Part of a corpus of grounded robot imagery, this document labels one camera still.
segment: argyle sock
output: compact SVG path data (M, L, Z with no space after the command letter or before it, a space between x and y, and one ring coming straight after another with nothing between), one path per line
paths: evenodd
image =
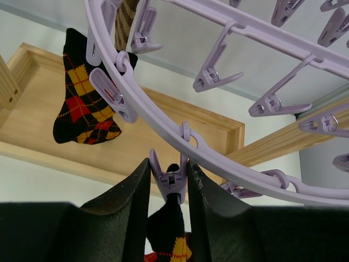
M117 50L126 50L139 1L123 0L117 10L115 19L115 47Z
M73 28L67 29L63 48L65 68L65 101L53 125L53 137L59 144L75 141L98 144L118 137L119 126L113 121L114 111L89 82L96 68L86 61L87 38ZM129 53L135 68L138 57ZM98 66L107 75L103 63Z
M179 166L172 164L167 172L177 171ZM156 254L145 257L149 261L185 262L191 257L191 250L187 245L188 235L184 230L182 210L177 199L177 193L167 196L166 204L148 218L147 239Z

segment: wooden box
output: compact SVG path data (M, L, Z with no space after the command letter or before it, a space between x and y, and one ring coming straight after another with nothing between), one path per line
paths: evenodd
M111 184L131 174L149 156L151 148L156 149L163 169L179 163L179 152L141 118L127 124L116 116L123 132L112 141L98 145L57 144L52 127L65 96L62 57L22 44L7 65L0 60L0 154ZM175 122L188 121L191 128L199 130L217 152L226 155L243 147L243 123L144 90ZM152 191L157 192L156 185L152 185Z

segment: plastic clip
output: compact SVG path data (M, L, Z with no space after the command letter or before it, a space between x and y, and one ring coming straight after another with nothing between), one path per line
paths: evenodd
M304 1L305 0L278 0L272 17L272 25L277 27L283 26Z
M117 7L120 6L122 0L106 0L102 4L102 12L105 25L108 29L109 35L115 23ZM87 44L86 44L86 61L92 66L99 66L102 62L99 51L96 48L95 39L92 34L91 27L88 26Z
M230 82L238 80L244 75L244 73L238 73L228 78L219 79L218 72L216 69L214 69L214 65L217 63L218 59L227 47L224 39L227 34L232 33L231 27L235 25L238 25L238 22L235 20L230 21L220 33L218 40L214 44L194 81L193 88L196 92L202 92L218 86L229 84Z
M336 9L319 36L317 43L329 47L349 30L349 15L342 7Z
M233 195L238 199L244 198L256 198L263 196L262 194L258 194L256 192L250 191L246 188L240 187L234 182L228 181L220 185L227 193Z
M349 153L336 156L332 164L339 170L349 173Z
M126 123L133 124L136 122L137 112L123 98L120 91L102 69L93 69L89 75L89 80L100 96Z
M238 8L241 0L229 0L229 5L234 8Z
M131 42L133 53L148 53L163 48L162 44L152 44L151 29L157 17L157 10L149 6L150 0L143 0L135 32Z
M295 106L281 106L281 99L275 94L289 81L291 81L297 73L314 60L316 56L310 55L297 65L294 70L288 73L284 78L277 82L267 93L265 93L260 99L258 99L250 108L250 116L277 116L297 114L309 110L312 104L295 105Z
M182 138L189 142L190 141L190 128L188 122L182 123L183 136ZM163 172L161 170L158 156L155 149L151 149L150 163L153 172L153 176L158 185L161 195L164 200L167 201L167 195L171 193L178 193L178 203L182 204L185 201L186 194L186 166L188 165L188 158L180 154L180 166L179 170L175 172Z
M333 135L341 138L349 138L349 129L339 129L338 120L333 115L349 108L349 103L329 109L313 117L301 121L299 129L316 134Z
M333 4L333 0L326 0L321 6L320 11L326 12L332 9L336 9L338 7L342 7L343 5L349 4L349 0L336 0L337 3Z

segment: purple drying rack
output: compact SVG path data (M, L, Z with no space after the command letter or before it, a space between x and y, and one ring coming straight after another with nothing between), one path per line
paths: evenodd
M256 192L256 194L307 205L349 205L349 189L308 186L295 177L285 175L280 170L257 172L215 152L207 146L203 137L194 130L190 128L184 130L183 127L174 123L144 93L134 79L131 64L124 55L119 54L114 48L102 9L104 3L109 5L113 5L113 3L110 0L84 1L88 23L98 54L100 54L101 60L123 98L156 133L183 156L236 185L251 192ZM226 26L234 20L236 22L235 26L231 28L234 33L256 40L300 61L304 61L310 55L313 55L315 58L308 65L349 79L348 58L323 46L287 33L228 4L217 0L164 1L173 3L221 26ZM189 144L184 137L184 132L186 132L185 136L190 134L190 137L196 140L196 147ZM153 175L155 177L162 176L159 173ZM296 192L287 190L290 183L294 185Z

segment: brown patterned cloth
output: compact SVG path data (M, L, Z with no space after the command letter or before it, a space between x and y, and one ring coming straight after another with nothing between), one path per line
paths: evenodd
M121 133L113 121L115 112L89 82L89 74L96 68L86 61L87 38L68 28L63 49L65 68L65 99L53 124L53 137L59 144L75 141L98 144L112 140ZM134 68L137 56L129 53ZM107 75L103 63L98 66Z
M115 47L117 50L126 50L138 2L139 0L123 0L117 10L115 20Z

